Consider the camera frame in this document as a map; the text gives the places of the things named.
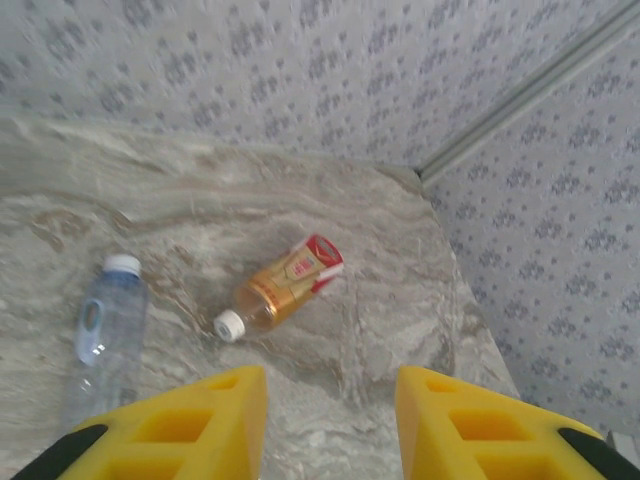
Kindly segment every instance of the bottle neck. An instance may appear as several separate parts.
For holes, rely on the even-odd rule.
[[[136,284],[140,282],[140,277],[135,273],[124,272],[122,270],[108,270],[102,272],[102,278],[111,283],[117,284]]]

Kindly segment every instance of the bottle label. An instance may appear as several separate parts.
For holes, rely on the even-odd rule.
[[[276,324],[300,308],[344,268],[342,255],[326,238],[314,234],[249,280],[266,300]]]
[[[88,299],[82,307],[76,331],[76,354],[83,363],[93,366],[104,346],[100,342],[104,305],[100,300]]]

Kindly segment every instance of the marble surface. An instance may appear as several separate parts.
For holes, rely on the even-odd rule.
[[[268,373],[262,480],[399,479],[395,372],[423,365],[517,395],[408,170],[44,120],[0,120],[0,463],[54,438],[83,289],[108,253],[153,292],[140,396],[243,364]],[[308,232],[346,271],[254,342],[210,319]]]

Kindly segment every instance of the patterned wallpaper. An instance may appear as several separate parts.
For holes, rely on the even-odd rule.
[[[635,29],[463,158],[430,196],[524,399],[637,434]]]
[[[0,106],[417,165],[612,0],[3,0]]]

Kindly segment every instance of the water bottle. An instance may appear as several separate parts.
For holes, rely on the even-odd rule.
[[[148,293],[140,262],[107,257],[78,319],[74,361],[60,433],[136,400]]]

